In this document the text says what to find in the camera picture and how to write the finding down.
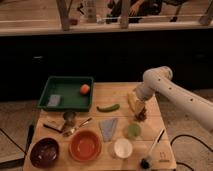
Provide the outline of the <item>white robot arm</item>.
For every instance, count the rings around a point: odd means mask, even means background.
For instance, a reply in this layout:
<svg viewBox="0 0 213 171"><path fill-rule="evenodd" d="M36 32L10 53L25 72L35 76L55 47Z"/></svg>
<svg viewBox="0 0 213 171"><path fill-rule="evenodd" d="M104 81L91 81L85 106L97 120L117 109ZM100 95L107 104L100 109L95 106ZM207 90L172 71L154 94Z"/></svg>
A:
<svg viewBox="0 0 213 171"><path fill-rule="evenodd" d="M147 101L155 92L159 92L213 134L213 102L174 84L172 77L173 72L167 66L146 70L143 81L135 88L137 98Z"/></svg>

